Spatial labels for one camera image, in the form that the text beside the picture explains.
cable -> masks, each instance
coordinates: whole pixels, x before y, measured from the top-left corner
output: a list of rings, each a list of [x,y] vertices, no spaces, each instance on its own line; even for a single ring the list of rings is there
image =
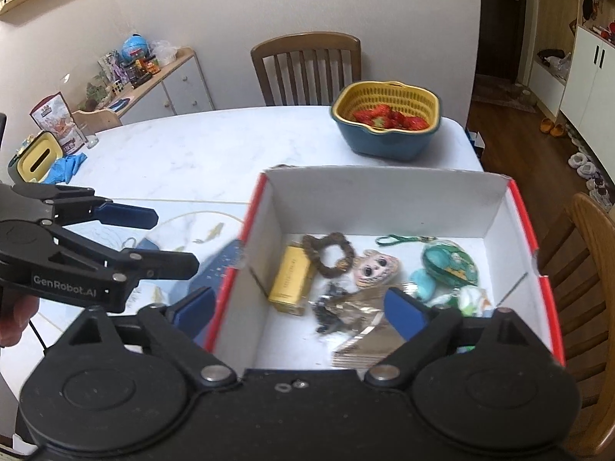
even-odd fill
[[[41,335],[38,333],[38,331],[36,331],[35,325],[33,325],[32,321],[29,322],[30,327],[32,328],[32,331],[35,332],[36,337],[39,340],[39,343],[42,346],[42,352],[45,353],[47,352],[47,347],[45,346],[45,342],[42,340]]]

doorway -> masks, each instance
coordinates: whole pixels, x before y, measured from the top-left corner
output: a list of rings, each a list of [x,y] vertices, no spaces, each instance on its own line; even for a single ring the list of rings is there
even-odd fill
[[[476,74],[516,81],[527,0],[481,0]]]

green pouch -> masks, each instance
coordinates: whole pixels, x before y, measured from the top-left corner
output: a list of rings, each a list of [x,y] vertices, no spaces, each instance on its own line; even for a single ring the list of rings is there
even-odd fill
[[[477,286],[479,283],[474,260],[453,241],[435,240],[427,244],[422,252],[422,262],[429,275],[451,288]]]

door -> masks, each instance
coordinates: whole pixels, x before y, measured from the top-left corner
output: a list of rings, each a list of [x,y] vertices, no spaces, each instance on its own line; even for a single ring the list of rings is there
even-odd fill
[[[159,83],[141,97],[134,106],[122,115],[122,124],[150,121],[150,119],[167,118],[174,116],[173,106],[168,100],[167,92],[162,83]]]
[[[525,0],[480,0],[476,74],[517,79],[524,25]]]
[[[564,98],[560,106],[560,110],[577,129],[589,100],[593,79],[601,58],[601,49],[602,41],[597,36],[580,26],[577,27],[573,63],[570,66]]]
[[[579,126],[579,133],[611,178],[615,177],[615,48],[604,45],[598,58],[598,72]]]
[[[163,83],[177,114],[213,110],[194,57],[173,71]]]

red box edge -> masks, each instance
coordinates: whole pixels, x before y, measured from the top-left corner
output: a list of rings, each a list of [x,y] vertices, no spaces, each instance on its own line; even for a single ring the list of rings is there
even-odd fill
[[[242,226],[241,233],[239,234],[239,240],[242,244],[245,244],[248,237],[250,237],[250,232],[254,224],[254,218],[256,217],[256,212],[261,204],[266,183],[267,176],[265,173],[261,173],[258,177],[256,187],[254,188],[254,192],[250,199],[250,205],[248,206],[248,212],[245,215],[244,225]],[[231,291],[233,290],[233,284],[235,283],[237,272],[238,269],[233,267],[229,267],[225,271],[224,280],[220,286],[219,295],[216,298],[216,310],[213,314],[213,319],[211,319],[211,325],[209,327],[209,331],[207,331],[207,336],[205,337],[205,342],[203,344],[203,348],[205,348],[208,352],[213,353],[216,347],[216,340],[222,326],[226,306],[228,305],[231,297]]]
[[[530,247],[530,253],[533,257],[536,257],[538,253],[538,241],[536,240],[536,234],[534,233],[534,227],[530,221],[530,215],[525,208],[524,199],[519,192],[519,186],[517,183],[510,179],[508,188],[512,194],[513,201],[517,207],[517,213],[521,218],[521,223],[525,232],[525,239]],[[559,361],[562,366],[566,365],[566,357],[564,356],[564,342],[562,339],[562,328],[560,327],[560,318],[557,315],[557,309],[555,307],[555,299],[553,297],[553,290],[547,276],[541,275],[539,277],[540,292],[542,292],[542,302],[547,313],[547,321],[549,323],[549,333],[551,336],[551,346],[553,347],[553,355]]]

